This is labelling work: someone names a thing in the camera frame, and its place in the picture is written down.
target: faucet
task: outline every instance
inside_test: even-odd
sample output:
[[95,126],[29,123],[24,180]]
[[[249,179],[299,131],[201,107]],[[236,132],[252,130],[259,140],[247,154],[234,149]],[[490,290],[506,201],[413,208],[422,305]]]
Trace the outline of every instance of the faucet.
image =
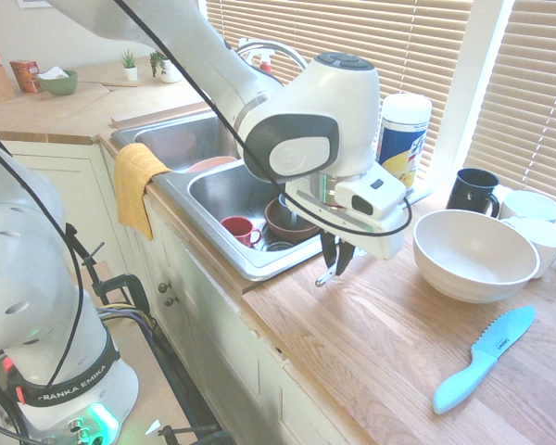
[[305,60],[305,58],[302,57],[295,49],[291,48],[287,44],[274,42],[272,40],[249,41],[248,43],[239,46],[236,52],[239,56],[241,56],[242,54],[248,53],[249,51],[253,51],[254,49],[262,49],[262,48],[273,49],[278,53],[282,53],[289,56],[290,58],[295,60],[298,66],[303,70],[307,67],[307,60]]

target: window blinds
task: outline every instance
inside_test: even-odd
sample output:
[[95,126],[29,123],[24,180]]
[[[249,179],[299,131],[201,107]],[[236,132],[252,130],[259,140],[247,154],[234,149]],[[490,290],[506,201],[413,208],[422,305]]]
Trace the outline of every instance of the window blinds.
[[464,165],[556,199],[556,1],[516,0]]
[[[207,0],[208,20],[233,47],[239,38],[275,40],[311,60],[320,53],[353,53],[371,61],[381,97],[399,92],[433,101],[424,144],[424,178],[435,148],[472,0]],[[272,57],[283,82],[299,73],[289,58]]]

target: green bowl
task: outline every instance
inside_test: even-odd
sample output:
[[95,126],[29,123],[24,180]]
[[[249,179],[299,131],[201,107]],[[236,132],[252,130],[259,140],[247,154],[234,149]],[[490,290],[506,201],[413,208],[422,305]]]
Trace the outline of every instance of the green bowl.
[[76,71],[64,70],[69,77],[63,79],[42,79],[39,78],[39,84],[49,91],[52,95],[71,95],[78,85],[78,76]]

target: green light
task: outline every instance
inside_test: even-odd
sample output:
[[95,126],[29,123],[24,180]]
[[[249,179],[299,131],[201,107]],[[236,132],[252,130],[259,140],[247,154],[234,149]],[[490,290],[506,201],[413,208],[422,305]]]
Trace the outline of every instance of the green light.
[[120,432],[120,422],[101,403],[93,403],[89,406],[89,413],[95,418],[101,431],[91,436],[93,443],[98,437],[103,438],[102,445],[110,445]]

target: red mug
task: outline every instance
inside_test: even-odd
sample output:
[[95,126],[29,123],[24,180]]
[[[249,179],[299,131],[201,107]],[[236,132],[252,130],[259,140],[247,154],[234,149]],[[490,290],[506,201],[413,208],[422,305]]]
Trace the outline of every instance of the red mug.
[[[237,238],[241,244],[253,248],[261,240],[261,231],[253,226],[253,223],[242,216],[229,216],[221,221],[226,230]],[[258,233],[258,239],[251,241],[251,234]]]

